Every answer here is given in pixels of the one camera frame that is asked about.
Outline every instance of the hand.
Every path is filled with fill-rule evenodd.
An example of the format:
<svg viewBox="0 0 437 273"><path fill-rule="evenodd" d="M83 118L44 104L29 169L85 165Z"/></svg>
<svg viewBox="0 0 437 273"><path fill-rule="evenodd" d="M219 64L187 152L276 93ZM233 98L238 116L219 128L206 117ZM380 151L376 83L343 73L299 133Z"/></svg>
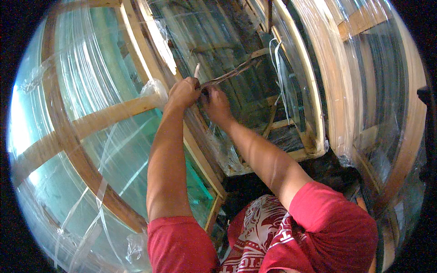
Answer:
<svg viewBox="0 0 437 273"><path fill-rule="evenodd" d="M207 87L207 91L208 98L205 95L201 97L203 109L212 122L226 130L229 122L235 120L231 113L228 98L218 86Z"/></svg>
<svg viewBox="0 0 437 273"><path fill-rule="evenodd" d="M168 94L169 107L180 107L187 109L199 98L201 92L196 87L199 86L199 80L188 77L175 83Z"/></svg>

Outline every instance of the wooden plank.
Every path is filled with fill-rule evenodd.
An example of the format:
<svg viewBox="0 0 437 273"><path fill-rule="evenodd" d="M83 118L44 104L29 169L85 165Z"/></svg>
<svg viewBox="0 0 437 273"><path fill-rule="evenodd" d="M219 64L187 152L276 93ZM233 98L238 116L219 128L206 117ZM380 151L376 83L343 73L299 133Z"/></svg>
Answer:
<svg viewBox="0 0 437 273"><path fill-rule="evenodd" d="M263 133L263 137L267 138L270 134L270 131L272 130L272 125L273 125L273 120L274 120L274 116L276 114L276 105L273 105L270 109L270 119L269 119L269 123L267 124L266 130Z"/></svg>
<svg viewBox="0 0 437 273"><path fill-rule="evenodd" d="M72 122L73 131L79 140L103 130L117 122L133 117L140 113L155 108L155 101L158 95L140 97L123 103L112 105L97 112L81 117ZM28 177L33 171L57 155L63 149L59 143L55 131L44 136L21 155L14 162L15 186L18 187L23 179Z"/></svg>
<svg viewBox="0 0 437 273"><path fill-rule="evenodd" d="M219 214L219 210L224 200L220 196L217 196L214 200L214 204L212 206L211 211L209 212L208 219L206 221L206 225L204 230L208 235L211 235L212 229L214 227L215 221L217 220L217 215Z"/></svg>
<svg viewBox="0 0 437 273"><path fill-rule="evenodd" d="M305 151L305 149L300 149L297 151L292 151L287 153L289 156L291 156L294 160L297 162L303 161L305 159L308 159L308 155Z"/></svg>
<svg viewBox="0 0 437 273"><path fill-rule="evenodd" d="M47 112L55 129L57 140L67 154L68 159L77 171L84 183L90 188L92 193L97 196L103 176L99 173L91 158L84 150L83 146L70 123L65 105L62 100L61 90L58 82L55 60L49 58L55 53L55 27L56 16L49 14L43 34L43 47L41 59L47 61L49 68L43 75L43 89ZM103 205L116 216L121 222L125 223L133 231L140 233L147 226L145 219L134 211L124 202L117 193L108 185L102 200Z"/></svg>
<svg viewBox="0 0 437 273"><path fill-rule="evenodd" d="M126 44L126 49L132 58L132 62L134 63L135 69L137 70L137 73L142 83L145 85L149 81L149 75L147 74L146 70L143 68L144 59L141 59L139 55L139 53L141 52L137 51L137 48L134 46L135 41L131 41L133 34L132 32L128 31L128 28L125 26L124 12L122 12L120 8L115 8L114 10L118 21L118 28L120 29L121 34L123 35L123 39Z"/></svg>
<svg viewBox="0 0 437 273"><path fill-rule="evenodd" d="M349 64L338 27L324 1L292 0L307 27L320 66L329 119L329 144L337 157L351 158L354 93Z"/></svg>
<svg viewBox="0 0 437 273"><path fill-rule="evenodd" d="M369 192L372 194L369 196L370 200L375 200L381 191L379 188L379 185L382 185L381 180L377 176L375 170L365 155L360 153L355 146L352 148L352 161L355 163L355 166L363 178L366 187L370 189Z"/></svg>
<svg viewBox="0 0 437 273"><path fill-rule="evenodd" d="M185 121L184 121L184 144L185 147L187 147L187 150L189 151L191 156L193 157L194 161L196 162L197 166L200 168L203 175L208 180L208 182L215 189L215 191L217 191L217 194L221 198L223 198L225 196L225 189L223 188L221 182L218 180L211 166L207 162L205 155L202 153L199 146L197 145Z"/></svg>
<svg viewBox="0 0 437 273"><path fill-rule="evenodd" d="M170 87L167 85L167 81L161 73L161 68L155 62L155 57L142 34L140 24L131 2L129 0L122 0L120 8L116 8L116 10L120 13L121 19L124 22L125 29L128 33L129 41L140 60L142 68L136 67L137 70L144 71L148 79L159 79L168 92Z"/></svg>
<svg viewBox="0 0 437 273"><path fill-rule="evenodd" d="M376 143L376 136L378 134L378 126L372 126L362 131L355 140L354 146L360 150L362 154L367 154Z"/></svg>
<svg viewBox="0 0 437 273"><path fill-rule="evenodd" d="M419 52L401 18L396 14L393 16L402 37L406 57L408 112L398 156L394 160L393 168L385 182L384 189L374 204L377 216L390 204L390 201L403 186L403 182L416 160L425 129L427 114L426 105L417 96L417 90L427 84Z"/></svg>
<svg viewBox="0 0 437 273"><path fill-rule="evenodd" d="M381 1L369 0L368 4L360 7L349 18L338 25L341 39L346 41L391 18L391 11Z"/></svg>
<svg viewBox="0 0 437 273"><path fill-rule="evenodd" d="M295 122L292 119L290 119L290 124L294 124L294 123ZM281 128L281 127L284 127L284 126L288 126L288 125L289 124L288 124L288 121L286 119L281 120L281 121L277 121L277 122L274 122L272 124L272 130L273 129L278 129L278 128Z"/></svg>

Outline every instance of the red t-shirt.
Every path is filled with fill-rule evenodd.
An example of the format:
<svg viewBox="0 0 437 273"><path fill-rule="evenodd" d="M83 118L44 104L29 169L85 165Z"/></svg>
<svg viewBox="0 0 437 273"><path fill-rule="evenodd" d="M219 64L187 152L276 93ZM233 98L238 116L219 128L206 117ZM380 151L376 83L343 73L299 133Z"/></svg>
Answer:
<svg viewBox="0 0 437 273"><path fill-rule="evenodd" d="M156 219L148 234L154 272L367 272L378 239L367 212L317 182L302 187L288 211L271 195L250 203L228 228L232 249L221 265L192 217Z"/></svg>

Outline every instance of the person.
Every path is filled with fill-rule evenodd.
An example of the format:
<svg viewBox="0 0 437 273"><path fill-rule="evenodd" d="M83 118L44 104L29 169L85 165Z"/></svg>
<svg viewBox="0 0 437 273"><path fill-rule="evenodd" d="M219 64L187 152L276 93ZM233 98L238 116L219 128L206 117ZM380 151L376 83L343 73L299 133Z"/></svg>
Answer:
<svg viewBox="0 0 437 273"><path fill-rule="evenodd" d="M208 117L271 189L247 205L228 227L226 259L218 264L206 232L193 218L183 150L184 111L201 92L196 78L169 92L153 141L146 205L148 254L154 272L367 272L377 245L376 222L356 204L313 181L287 153L231 114L218 87L202 95Z"/></svg>

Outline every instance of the left arm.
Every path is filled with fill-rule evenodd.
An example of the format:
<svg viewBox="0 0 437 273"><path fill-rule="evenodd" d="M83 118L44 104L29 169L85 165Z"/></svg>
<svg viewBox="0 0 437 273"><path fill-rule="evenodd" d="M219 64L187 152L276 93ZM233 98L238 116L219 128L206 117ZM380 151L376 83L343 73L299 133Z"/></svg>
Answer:
<svg viewBox="0 0 437 273"><path fill-rule="evenodd" d="M184 111L199 98L196 78L177 82L150 149L146 206L149 222L161 217L193 216L188 203L184 155Z"/></svg>

